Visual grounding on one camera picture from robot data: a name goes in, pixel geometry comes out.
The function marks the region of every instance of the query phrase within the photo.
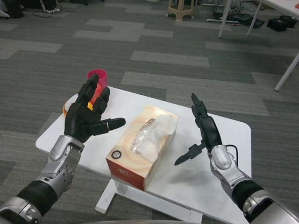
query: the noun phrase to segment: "cable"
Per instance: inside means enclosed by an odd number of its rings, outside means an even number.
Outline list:
[[[50,14],[50,16],[41,16],[41,15],[36,15],[35,13],[42,13],[42,14]],[[38,16],[38,17],[41,17],[41,18],[44,18],[44,19],[48,19],[48,18],[51,18],[52,17],[52,14],[53,13],[45,13],[44,11],[34,11],[32,12],[32,15],[34,16]]]
[[[62,14],[62,13],[74,12],[75,11],[73,9],[72,10],[66,10],[66,11],[64,11],[63,7],[62,7],[62,2],[60,2],[60,6],[56,5],[55,8],[59,9],[60,11],[58,11],[58,12],[51,12],[51,13],[44,12],[43,10],[42,11],[33,11],[32,15],[38,16],[38,17],[41,17],[41,18],[44,18],[44,19],[48,19],[48,18],[51,18],[53,14],[56,15],[56,14]],[[47,14],[49,16],[42,16],[42,15],[38,15],[36,13],[42,13],[43,15]]]
[[[236,154],[236,163],[237,166],[239,166],[239,154],[238,154],[238,148],[234,145],[226,145],[226,147],[234,147],[235,148],[235,154]]]

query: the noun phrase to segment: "white table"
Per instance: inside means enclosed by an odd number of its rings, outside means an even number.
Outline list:
[[[179,115],[179,119],[176,136],[163,154],[159,171],[153,177],[147,192],[143,192],[111,176],[105,157],[129,124],[147,105],[175,113]],[[239,121],[211,116],[218,126],[223,144],[234,144],[238,147],[240,169],[251,176],[250,127]],[[124,117],[126,125],[107,134],[91,137],[85,143],[79,162],[79,165],[86,169],[115,180],[109,182],[96,210],[105,213],[113,196],[119,194],[187,222],[200,223],[202,214],[205,214],[226,223],[247,223],[242,212],[221,188],[220,181],[211,173],[206,150],[195,159],[174,166],[175,160],[186,153],[189,146],[199,144],[201,140],[190,108],[111,88],[109,104],[102,118],[117,117]],[[63,133],[62,114],[39,137],[36,147],[50,152],[59,135]]]
[[[251,32],[251,30],[256,22],[258,12],[260,11],[263,4],[271,6],[272,8],[274,8],[278,11],[281,11],[283,14],[290,15],[290,16],[296,18],[297,20],[299,20],[299,9],[295,7],[295,5],[297,5],[298,3],[299,3],[299,0],[260,0],[260,3],[256,9],[256,13],[255,13],[252,23],[250,25],[250,28],[247,32],[247,36],[249,36],[249,33]],[[228,12],[229,12],[231,4],[232,4],[232,0],[227,0],[227,2],[225,4],[223,17],[222,17],[222,25],[221,25],[221,28],[220,28],[220,31],[218,34],[219,38],[222,37],[222,32],[224,29],[224,25],[226,23],[226,19],[228,17]],[[282,76],[282,78],[280,79],[279,83],[274,88],[275,91],[278,91],[280,89],[280,87],[283,85],[283,83],[289,77],[290,73],[296,67],[298,62],[299,62],[299,53],[297,54],[297,56],[295,57],[295,59],[293,60],[293,62],[289,66],[289,68],[285,71],[285,73]]]

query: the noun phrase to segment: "robotic arm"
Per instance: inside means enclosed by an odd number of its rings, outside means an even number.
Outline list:
[[[13,224],[38,224],[52,205],[73,184],[84,142],[90,136],[107,133],[125,125],[124,118],[101,121],[110,90],[105,88],[93,105],[87,108],[97,88],[99,77],[93,75],[81,88],[65,118],[64,135],[52,148],[48,164],[40,176],[25,187],[16,197],[0,207],[0,217]]]
[[[298,216],[288,210],[274,195],[264,190],[238,168],[227,147],[222,144],[217,126],[207,114],[206,107],[193,93],[192,112],[200,128],[201,145],[193,145],[189,152],[177,159],[175,165],[193,159],[207,148],[212,173],[220,180],[226,194],[252,224],[299,224]]]

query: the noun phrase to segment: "floor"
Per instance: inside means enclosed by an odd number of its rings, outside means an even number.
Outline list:
[[[205,21],[210,7],[176,22],[165,16],[166,0],[63,6],[69,12],[48,19],[25,11],[0,20],[0,203],[38,177],[47,155],[36,139],[87,72],[104,68],[110,86],[183,106],[194,92],[211,113],[249,124],[253,178],[299,211],[299,67],[273,90],[299,52],[298,24],[281,33],[263,25],[251,37],[246,26],[226,25],[218,39],[220,24]],[[265,10],[259,18],[267,23],[277,15]],[[172,219],[119,196],[105,215],[95,211],[108,181],[79,168],[44,223]]]

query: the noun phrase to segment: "red cup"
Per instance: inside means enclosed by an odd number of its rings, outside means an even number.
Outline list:
[[[98,84],[104,89],[108,85],[108,74],[103,69],[94,69],[87,73],[87,78],[89,79],[94,73],[99,76]]]
[[[87,73],[87,78],[89,79],[94,73],[99,76],[99,81],[97,89],[94,92],[93,98],[90,100],[90,103],[93,105],[95,100],[100,96],[103,89],[108,85],[108,74],[103,69],[94,69]]]

